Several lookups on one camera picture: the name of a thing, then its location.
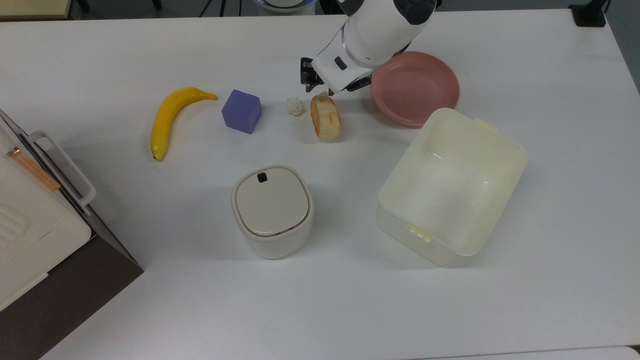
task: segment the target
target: cauliflower floret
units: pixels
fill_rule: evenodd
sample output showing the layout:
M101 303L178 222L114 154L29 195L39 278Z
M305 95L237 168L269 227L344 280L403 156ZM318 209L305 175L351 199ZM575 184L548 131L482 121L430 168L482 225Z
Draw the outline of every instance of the cauliflower floret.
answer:
M305 105L300 101L297 97L292 97L287 99L286 106L287 113L290 113L293 116L300 116L303 112L305 112Z

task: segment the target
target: black cable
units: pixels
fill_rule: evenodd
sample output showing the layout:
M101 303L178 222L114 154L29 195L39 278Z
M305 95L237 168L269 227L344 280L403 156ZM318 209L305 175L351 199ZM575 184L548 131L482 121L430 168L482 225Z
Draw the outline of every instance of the black cable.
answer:
M200 15L198 15L198 17L202 17L202 15L204 15L204 12L207 11L207 8L209 7L209 4L211 4L211 0L207 1L207 4L204 6L204 9L202 9L202 12L200 13ZM225 8L225 0L222 0L222 8Z
M226 5L227 5L227 0L222 0L222 3L220 3L220 13L218 14L218 17L225 16L225 6Z

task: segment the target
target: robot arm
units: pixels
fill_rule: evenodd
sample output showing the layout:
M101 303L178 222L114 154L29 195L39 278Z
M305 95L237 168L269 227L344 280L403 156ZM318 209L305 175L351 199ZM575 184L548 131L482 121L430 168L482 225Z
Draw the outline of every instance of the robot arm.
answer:
M349 19L315 59L301 59L301 82L310 92L353 91L371 83L371 73L420 33L436 0L339 1Z

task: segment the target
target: black button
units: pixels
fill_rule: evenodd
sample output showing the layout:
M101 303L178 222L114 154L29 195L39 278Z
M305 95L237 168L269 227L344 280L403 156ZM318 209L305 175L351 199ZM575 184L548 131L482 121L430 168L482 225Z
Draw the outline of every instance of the black button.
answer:
M344 69L347 68L347 64L345 64L344 61L342 61L342 59L340 59L340 56L336 57L333 60L335 61L335 64L338 65L340 70L344 70Z

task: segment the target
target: canister lid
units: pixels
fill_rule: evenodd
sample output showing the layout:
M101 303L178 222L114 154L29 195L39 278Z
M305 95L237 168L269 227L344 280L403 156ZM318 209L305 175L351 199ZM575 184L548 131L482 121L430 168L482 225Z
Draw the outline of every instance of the canister lid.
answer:
M240 219L257 236L274 236L307 217L309 199L298 176L273 167L247 177L236 192Z

